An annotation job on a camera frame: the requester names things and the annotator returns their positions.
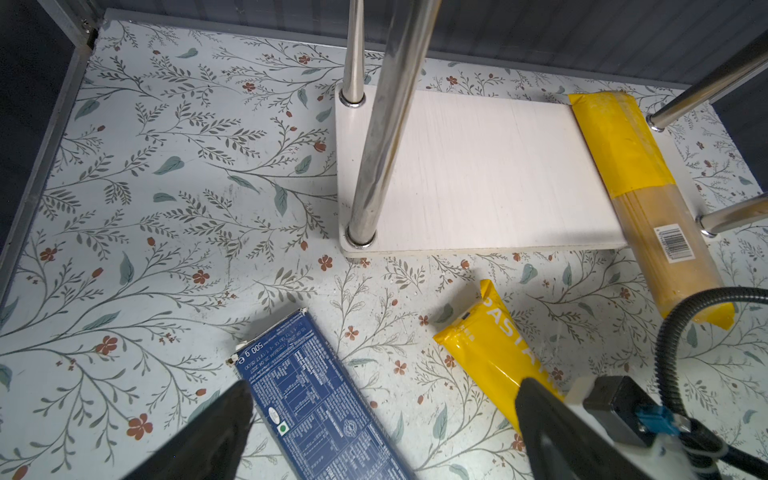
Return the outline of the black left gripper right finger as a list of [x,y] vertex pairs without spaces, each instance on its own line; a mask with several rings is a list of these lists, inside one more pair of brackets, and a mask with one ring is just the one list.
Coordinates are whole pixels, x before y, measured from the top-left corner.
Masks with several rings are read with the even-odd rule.
[[515,399],[518,424],[536,479],[647,479],[534,378]]

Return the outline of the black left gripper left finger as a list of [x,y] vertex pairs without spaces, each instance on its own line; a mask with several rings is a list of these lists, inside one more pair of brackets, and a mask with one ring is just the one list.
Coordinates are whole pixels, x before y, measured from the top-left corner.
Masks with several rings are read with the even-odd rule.
[[252,427],[253,396],[236,381],[128,479],[233,479]]

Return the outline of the blue pasta box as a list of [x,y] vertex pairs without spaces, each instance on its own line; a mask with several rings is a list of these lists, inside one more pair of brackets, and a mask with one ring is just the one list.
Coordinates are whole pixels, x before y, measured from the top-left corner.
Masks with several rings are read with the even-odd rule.
[[242,343],[228,362],[299,478],[411,478],[307,309]]

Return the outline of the yellow Pastatime bag front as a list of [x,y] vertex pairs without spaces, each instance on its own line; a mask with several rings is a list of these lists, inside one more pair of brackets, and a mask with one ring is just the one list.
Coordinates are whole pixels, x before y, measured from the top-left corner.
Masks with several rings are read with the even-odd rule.
[[434,340],[448,351],[515,430],[520,429],[515,400],[525,379],[533,378],[557,399],[565,399],[488,279],[480,282],[480,298],[437,333]]

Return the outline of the yellow spaghetti bag with barcode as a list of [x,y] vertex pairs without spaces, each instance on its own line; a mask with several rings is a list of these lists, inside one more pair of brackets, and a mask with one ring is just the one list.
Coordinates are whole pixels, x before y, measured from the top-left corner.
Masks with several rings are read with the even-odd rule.
[[572,94],[572,112],[628,245],[663,317],[723,285],[718,268],[636,100]]

